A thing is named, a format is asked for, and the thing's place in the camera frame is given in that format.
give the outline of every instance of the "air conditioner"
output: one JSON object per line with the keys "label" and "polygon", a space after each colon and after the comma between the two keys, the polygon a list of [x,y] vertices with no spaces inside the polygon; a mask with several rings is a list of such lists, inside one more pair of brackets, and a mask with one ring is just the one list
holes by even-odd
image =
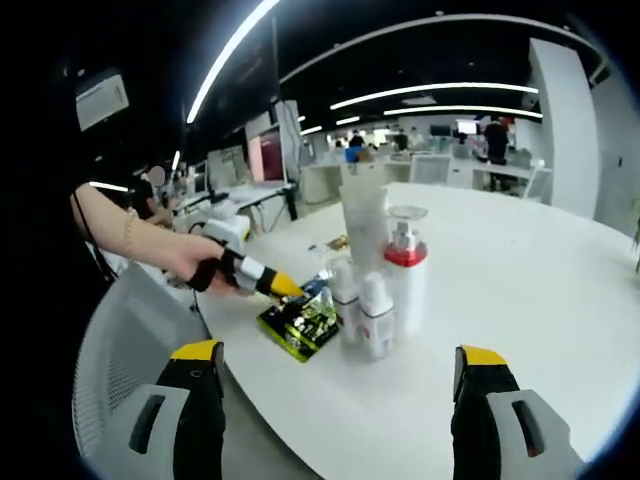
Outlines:
{"label": "air conditioner", "polygon": [[120,74],[102,78],[76,97],[80,129],[84,132],[116,112],[129,106],[129,99]]}

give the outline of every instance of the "led strip light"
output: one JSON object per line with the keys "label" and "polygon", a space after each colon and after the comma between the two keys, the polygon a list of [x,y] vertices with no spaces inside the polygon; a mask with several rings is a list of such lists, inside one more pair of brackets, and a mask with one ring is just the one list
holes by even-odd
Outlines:
{"label": "led strip light", "polygon": [[180,161],[180,150],[176,150],[175,155],[173,156],[173,163],[171,164],[171,171],[175,172],[176,168],[178,168],[178,162]]}
{"label": "led strip light", "polygon": [[110,183],[102,183],[102,182],[89,182],[89,185],[95,188],[104,188],[106,190],[115,190],[116,192],[128,192],[129,189],[126,187],[119,187],[118,185],[111,185]]}
{"label": "led strip light", "polygon": [[542,118],[541,113],[529,112],[527,110],[518,110],[517,108],[503,108],[503,107],[484,107],[480,105],[438,105],[430,107],[414,107],[414,108],[400,108],[397,110],[387,110],[385,115],[402,115],[403,113],[419,113],[419,112],[451,112],[455,110],[465,110],[473,112],[496,112],[496,113],[509,113],[512,115],[522,115],[532,118]]}
{"label": "led strip light", "polygon": [[360,120],[360,117],[349,117],[344,120],[338,120],[336,125],[346,125],[347,123],[357,122],[358,120]]}
{"label": "led strip light", "polygon": [[393,95],[403,95],[413,92],[424,92],[427,90],[446,90],[451,88],[489,88],[497,90],[512,90],[515,92],[525,92],[538,94],[540,91],[534,87],[523,87],[520,85],[509,85],[506,83],[488,83],[488,82],[451,82],[451,83],[433,83],[430,85],[418,85],[415,87],[396,88],[394,90],[387,90],[384,92],[371,93],[362,97],[352,98],[351,100],[345,100],[344,102],[331,105],[331,110],[338,110],[349,105],[356,103],[367,102],[369,100],[375,100],[376,98],[391,97]]}
{"label": "led strip light", "polygon": [[233,54],[235,49],[238,48],[238,45],[240,45],[242,40],[245,39],[245,37],[249,34],[253,27],[255,27],[267,13],[269,13],[269,11],[278,4],[279,1],[280,0],[263,0],[231,36],[227,44],[220,52],[220,55],[218,55],[218,58],[216,58],[216,61],[211,66],[209,73],[207,73],[207,76],[205,77],[204,82],[200,87],[200,90],[198,90],[196,99],[193,101],[193,106],[189,111],[189,116],[187,116],[187,123],[193,123],[195,121],[205,98],[207,98],[207,95],[211,90],[213,82],[215,82],[216,78],[218,78],[218,75],[220,75],[222,68],[225,66],[229,58],[231,58],[231,55]]}
{"label": "led strip light", "polygon": [[301,136],[305,136],[305,135],[309,135],[310,133],[315,133],[315,132],[319,132],[320,130],[322,130],[322,127],[313,127],[313,128],[308,128],[306,130],[303,130],[300,132]]}

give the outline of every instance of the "black strap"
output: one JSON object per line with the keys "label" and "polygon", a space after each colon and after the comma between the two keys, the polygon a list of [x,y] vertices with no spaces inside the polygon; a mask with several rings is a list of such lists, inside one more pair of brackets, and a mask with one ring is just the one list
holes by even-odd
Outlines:
{"label": "black strap", "polygon": [[216,272],[220,271],[229,285],[237,287],[238,282],[235,277],[235,261],[237,259],[242,259],[242,257],[227,248],[224,250],[220,260],[217,258],[209,258],[201,261],[198,264],[196,273],[193,274],[193,277],[187,282],[187,285],[197,292],[205,292],[211,286]]}
{"label": "black strap", "polygon": [[196,273],[193,274],[193,277],[187,282],[187,285],[197,292],[205,292],[211,285],[213,277],[219,269],[220,260],[217,258],[203,260],[198,264]]}
{"label": "black strap", "polygon": [[264,267],[264,272],[256,282],[256,290],[265,295],[273,295],[271,289],[275,278],[276,271],[269,267]]}
{"label": "black strap", "polygon": [[233,285],[234,287],[238,286],[238,282],[235,276],[236,260],[242,260],[242,257],[233,250],[225,248],[224,253],[222,254],[222,258],[220,259],[220,267],[222,269],[224,279],[229,285]]}

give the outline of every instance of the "yellow tip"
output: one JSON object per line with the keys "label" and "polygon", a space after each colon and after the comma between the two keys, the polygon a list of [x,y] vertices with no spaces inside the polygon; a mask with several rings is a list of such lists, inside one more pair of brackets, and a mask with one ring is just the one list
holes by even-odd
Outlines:
{"label": "yellow tip", "polygon": [[467,365],[506,365],[504,358],[492,350],[486,348],[461,345],[467,357]]}
{"label": "yellow tip", "polygon": [[204,342],[192,343],[179,348],[171,358],[173,360],[211,360],[213,358],[213,348],[218,340],[205,340]]}
{"label": "yellow tip", "polygon": [[273,283],[271,283],[271,291],[279,297],[301,297],[304,295],[302,290],[296,283],[284,273],[276,273]]}

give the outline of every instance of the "floor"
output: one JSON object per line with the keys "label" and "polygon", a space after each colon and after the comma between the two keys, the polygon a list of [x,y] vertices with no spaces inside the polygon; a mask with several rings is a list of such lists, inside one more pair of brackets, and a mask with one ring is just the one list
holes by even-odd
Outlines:
{"label": "floor", "polygon": [[227,370],[222,375],[227,429],[222,476],[235,480],[319,479],[278,438]]}

